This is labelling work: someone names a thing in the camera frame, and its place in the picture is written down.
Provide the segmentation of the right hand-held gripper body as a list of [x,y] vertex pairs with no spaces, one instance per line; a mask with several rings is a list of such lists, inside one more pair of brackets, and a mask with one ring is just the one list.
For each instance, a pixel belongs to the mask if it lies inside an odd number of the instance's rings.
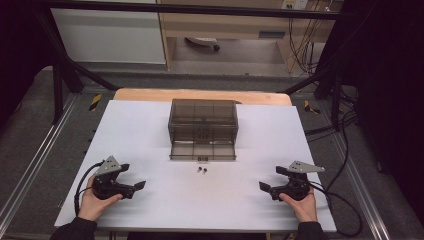
[[324,172],[325,168],[315,166],[301,161],[294,161],[288,167],[284,167],[289,171],[288,183],[284,186],[271,187],[269,194],[273,200],[281,201],[280,193],[285,193],[291,198],[299,201],[306,197],[309,192],[308,173]]

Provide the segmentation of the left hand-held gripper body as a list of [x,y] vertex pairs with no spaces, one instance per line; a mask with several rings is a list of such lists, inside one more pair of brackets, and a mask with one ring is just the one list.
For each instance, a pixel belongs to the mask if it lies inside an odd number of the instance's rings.
[[98,199],[105,200],[116,194],[121,194],[125,199],[133,197],[132,186],[117,182],[117,177],[121,173],[120,165],[122,164],[119,164],[113,156],[109,156],[95,172],[92,189]]

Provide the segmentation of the person's right hand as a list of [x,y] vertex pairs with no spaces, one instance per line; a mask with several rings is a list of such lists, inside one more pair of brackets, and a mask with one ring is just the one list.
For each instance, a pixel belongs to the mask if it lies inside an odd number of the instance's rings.
[[289,206],[292,207],[296,218],[300,223],[302,222],[317,222],[316,199],[314,189],[309,188],[309,192],[302,200],[295,200],[285,193],[280,193],[279,197]]

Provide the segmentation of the person's left hand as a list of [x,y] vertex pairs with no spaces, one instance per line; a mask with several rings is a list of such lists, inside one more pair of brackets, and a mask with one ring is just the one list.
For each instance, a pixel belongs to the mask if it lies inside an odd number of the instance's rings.
[[105,200],[98,199],[92,190],[94,179],[95,176],[91,176],[88,179],[87,189],[82,195],[82,202],[77,216],[85,220],[96,222],[108,207],[121,200],[123,196],[121,194],[116,194]]

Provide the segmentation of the white board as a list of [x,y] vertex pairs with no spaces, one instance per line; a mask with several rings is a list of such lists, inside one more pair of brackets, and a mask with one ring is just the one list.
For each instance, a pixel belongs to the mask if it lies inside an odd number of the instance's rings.
[[[283,232],[298,221],[287,204],[272,200],[259,182],[286,183],[276,166],[311,163],[311,153],[293,106],[246,105],[237,108],[239,130],[234,161],[173,161],[168,102],[108,103],[81,164],[114,156],[130,164],[118,180],[145,181],[132,199],[109,207],[101,229],[172,232]],[[203,173],[198,167],[207,168]]]

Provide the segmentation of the yellow black tape strip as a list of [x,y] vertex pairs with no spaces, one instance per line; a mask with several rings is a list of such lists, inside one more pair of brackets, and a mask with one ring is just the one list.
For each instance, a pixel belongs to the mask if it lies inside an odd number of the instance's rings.
[[304,100],[304,110],[306,112],[312,112],[314,114],[321,114],[321,111],[319,109],[314,109],[310,106],[310,103],[308,100]]
[[94,98],[93,98],[93,100],[90,104],[90,107],[89,107],[90,112],[93,112],[93,111],[96,110],[96,107],[97,107],[98,103],[100,102],[101,98],[102,98],[102,94],[96,94],[94,96]]

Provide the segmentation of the wooden table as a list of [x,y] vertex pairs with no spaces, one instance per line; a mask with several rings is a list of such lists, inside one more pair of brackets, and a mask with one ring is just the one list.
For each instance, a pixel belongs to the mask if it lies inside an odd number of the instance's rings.
[[292,105],[287,94],[256,91],[122,88],[117,90],[114,96],[114,100],[128,101],[170,102],[173,99],[234,100],[250,105]]

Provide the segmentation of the smoky transparent drawer cabinet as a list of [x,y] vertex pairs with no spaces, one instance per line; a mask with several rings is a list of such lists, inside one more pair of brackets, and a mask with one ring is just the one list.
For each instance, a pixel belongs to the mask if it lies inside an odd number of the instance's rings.
[[234,100],[173,99],[168,121],[173,148],[199,147],[231,150],[239,129]]

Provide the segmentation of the white cabinet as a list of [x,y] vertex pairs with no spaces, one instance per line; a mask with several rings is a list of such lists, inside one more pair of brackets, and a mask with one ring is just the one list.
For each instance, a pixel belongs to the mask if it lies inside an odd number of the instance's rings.
[[157,14],[68,9],[52,13],[75,61],[165,63]]

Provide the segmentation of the office chair base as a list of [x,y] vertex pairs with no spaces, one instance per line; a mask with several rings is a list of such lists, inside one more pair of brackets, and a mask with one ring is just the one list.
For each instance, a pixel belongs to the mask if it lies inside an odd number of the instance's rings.
[[215,38],[186,37],[185,40],[190,42],[190,43],[193,43],[193,44],[212,47],[214,51],[220,50],[220,46],[218,45],[218,41]]

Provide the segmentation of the aluminium rail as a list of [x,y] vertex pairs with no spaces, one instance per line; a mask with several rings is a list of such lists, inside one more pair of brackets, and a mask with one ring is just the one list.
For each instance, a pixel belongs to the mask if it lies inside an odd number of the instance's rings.
[[0,238],[4,235],[16,215],[34,179],[62,131],[64,124],[68,120],[78,98],[78,94],[70,94],[67,97],[65,105],[62,108],[62,115],[55,123],[49,125],[47,133],[38,144],[37,151],[31,156],[31,160],[26,165],[25,171],[20,175],[18,183],[8,196],[6,203],[0,208]]
[[326,101],[319,101],[318,106],[322,111],[325,121],[335,128],[333,139],[338,154],[345,164],[344,172],[349,178],[353,192],[355,193],[374,239],[390,240],[390,234],[386,225],[377,210],[376,204],[371,197],[365,181],[360,176],[354,159],[350,156],[350,145],[347,138],[346,127],[348,121],[355,121],[356,113],[352,109],[341,110],[339,107],[333,111],[331,104]]

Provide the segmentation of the white wall socket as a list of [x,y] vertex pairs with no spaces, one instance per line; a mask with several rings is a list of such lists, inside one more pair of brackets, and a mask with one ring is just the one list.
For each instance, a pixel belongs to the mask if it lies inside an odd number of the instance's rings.
[[304,10],[308,0],[283,0],[282,9],[288,10]]

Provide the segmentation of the black metal frame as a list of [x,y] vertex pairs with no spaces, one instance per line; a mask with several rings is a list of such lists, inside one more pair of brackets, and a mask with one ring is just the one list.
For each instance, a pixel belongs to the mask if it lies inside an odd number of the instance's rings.
[[181,5],[181,4],[156,4],[156,3],[129,3],[129,2],[106,2],[106,1],[77,1],[77,0],[34,0],[31,1],[33,16],[47,37],[56,63],[54,71],[54,96],[55,96],[55,118],[57,122],[62,110],[62,93],[60,92],[61,80],[64,80],[72,93],[80,93],[83,90],[82,82],[77,72],[88,77],[107,90],[116,91],[119,86],[107,82],[92,73],[82,65],[76,63],[66,53],[65,47],[56,34],[52,25],[46,20],[45,13],[54,9],[76,9],[94,11],[118,11],[118,12],[148,12],[148,13],[172,13],[172,14],[196,14],[196,15],[218,15],[218,16],[243,16],[243,17],[265,17],[265,18],[288,18],[288,19],[317,19],[317,20],[346,20],[349,14],[325,11],[307,10],[274,10],[264,8],[205,6],[205,5]]

